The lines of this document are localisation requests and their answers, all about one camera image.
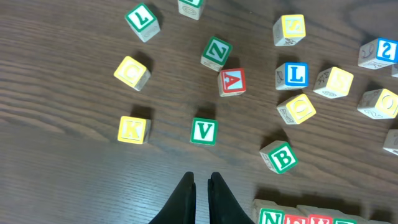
wooden alphabet block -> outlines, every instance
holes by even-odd
[[[398,42],[384,38],[377,38],[359,50],[358,66],[379,69],[397,63]]]
[[[317,113],[306,94],[289,98],[277,110],[286,124],[301,124]]]
[[[206,0],[178,0],[178,11],[184,16],[199,20],[206,5]]]
[[[354,75],[337,67],[319,73],[313,91],[324,97],[334,99],[349,93]]]
[[[267,167],[277,174],[283,174],[299,162],[291,146],[285,141],[274,141],[262,148],[260,155]]]
[[[143,42],[147,42],[160,32],[157,18],[144,3],[138,4],[124,18]]]
[[[219,72],[224,67],[231,51],[231,44],[217,37],[211,37],[205,51],[203,51],[200,63]]]
[[[277,206],[275,202],[268,201],[268,200],[260,200],[254,199],[252,203],[252,220],[255,224],[260,224],[260,216],[264,215],[264,211],[261,211],[263,208],[267,208],[270,205]]]
[[[358,111],[372,119],[394,119],[398,113],[398,96],[387,89],[367,91]]]
[[[277,90],[298,90],[308,86],[308,64],[286,62],[275,70]]]
[[[398,129],[388,131],[383,149],[398,156]]]
[[[275,46],[293,46],[305,37],[303,15],[284,15],[272,28]]]
[[[398,78],[398,63],[392,65],[391,76]]]
[[[243,68],[222,70],[218,75],[220,96],[237,96],[246,91],[246,79]]]
[[[119,125],[118,140],[133,144],[143,144],[148,141],[150,120],[122,116]]]
[[[191,142],[214,146],[217,141],[218,122],[213,119],[194,118]]]
[[[114,76],[137,91],[141,91],[150,78],[150,71],[130,56],[124,58]]]

toy block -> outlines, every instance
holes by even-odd
[[[262,148],[260,155],[267,167],[277,174],[283,174],[299,162],[291,146],[285,141],[274,141]]]
[[[319,73],[313,91],[334,99],[348,95],[354,75],[337,67]]]
[[[178,0],[178,11],[184,16],[199,20],[206,0]]]
[[[156,16],[144,3],[138,4],[124,18],[144,43],[160,32],[160,25]]]
[[[398,130],[389,130],[383,149],[398,156]]]
[[[298,90],[308,87],[308,64],[287,62],[275,70],[277,90]]]
[[[398,96],[387,89],[367,91],[357,109],[372,119],[394,119],[398,113]]]
[[[127,56],[116,69],[114,76],[137,91],[141,91],[150,78],[150,71],[133,58]]]
[[[379,69],[397,63],[398,42],[384,38],[377,38],[359,50],[358,66]]]
[[[194,118],[191,142],[214,146],[217,140],[218,122],[213,119]]]
[[[391,67],[391,76],[398,78],[398,64],[393,64]]]
[[[148,141],[150,120],[122,116],[119,125],[118,140],[133,144],[143,144]]]
[[[293,46],[305,37],[303,15],[284,15],[272,28],[275,46]]]
[[[289,98],[277,110],[286,124],[301,124],[317,113],[306,94]]]
[[[205,51],[203,51],[200,63],[219,72],[224,67],[231,51],[231,44],[220,40],[217,37],[211,37]]]
[[[252,220],[255,224],[260,224],[261,209],[267,208],[270,205],[277,205],[275,202],[268,200],[254,199],[252,203]]]
[[[320,215],[319,208],[297,205],[297,209],[308,217],[308,224],[333,224],[333,217],[326,214]]]
[[[246,79],[243,68],[222,70],[218,74],[220,96],[238,96],[246,91]]]

letter block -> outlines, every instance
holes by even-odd
[[[143,144],[148,141],[150,120],[122,116],[119,125],[118,141]]]
[[[116,69],[114,76],[137,91],[141,91],[150,78],[150,72],[141,63],[127,56]]]
[[[237,96],[246,91],[246,79],[243,68],[222,70],[218,75],[220,96]]]
[[[287,62],[275,70],[277,90],[298,90],[308,86],[308,64]]]
[[[178,0],[178,11],[184,16],[199,20],[206,0]]]
[[[317,113],[306,94],[289,98],[277,110],[286,124],[301,124]]]
[[[398,156],[398,130],[389,130],[383,149]]]
[[[397,46],[397,41],[384,38],[363,45],[359,50],[358,66],[379,69],[397,63]]]
[[[219,72],[224,67],[231,51],[231,44],[217,37],[211,37],[205,51],[203,51],[200,63]]]
[[[260,222],[260,216],[264,216],[264,212],[266,212],[266,210],[262,210],[263,208],[267,208],[270,205],[277,205],[275,202],[272,201],[268,201],[268,200],[260,200],[260,199],[254,199],[253,203],[252,203],[252,220],[255,224],[261,224]],[[273,217],[273,219],[276,219],[275,214],[271,215],[271,217]]]
[[[398,63],[392,65],[391,76],[398,78]]]
[[[334,99],[349,93],[354,75],[337,67],[319,73],[313,91],[324,97]]]
[[[272,28],[275,46],[293,46],[305,37],[303,15],[284,15]]]
[[[372,119],[394,119],[398,113],[398,96],[387,89],[367,91],[357,109]]]
[[[217,140],[218,122],[213,119],[194,118],[191,142],[214,146]]]
[[[274,141],[260,150],[267,167],[277,174],[283,174],[299,162],[290,145],[285,141]]]
[[[144,3],[138,4],[124,18],[144,43],[160,32],[157,18]]]

dark wooden floor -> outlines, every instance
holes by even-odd
[[[162,31],[143,44],[124,21],[138,1],[0,0],[0,223],[147,223],[186,171],[195,173],[197,223],[208,223],[206,180],[219,171],[245,211],[254,197],[398,222],[398,157],[382,150],[394,120],[356,105],[379,86],[398,93],[391,68],[357,66],[361,44],[398,39],[398,1],[212,0],[199,21],[177,0],[149,6]],[[305,15],[307,37],[274,47],[282,14]],[[217,74],[200,65],[215,35],[234,47],[226,68],[243,67],[248,90],[218,96]],[[152,78],[136,92],[113,77],[130,55]],[[303,89],[317,115],[287,126],[275,106],[274,70],[307,62]],[[354,74],[349,96],[312,91],[324,68]],[[117,142],[121,116],[153,122],[149,143]],[[195,115],[219,122],[215,147],[189,142]],[[299,164],[276,175],[261,146],[289,139]]]

red letter a block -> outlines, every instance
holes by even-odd
[[[236,96],[246,91],[246,80],[243,68],[222,70],[218,75],[220,96]]]

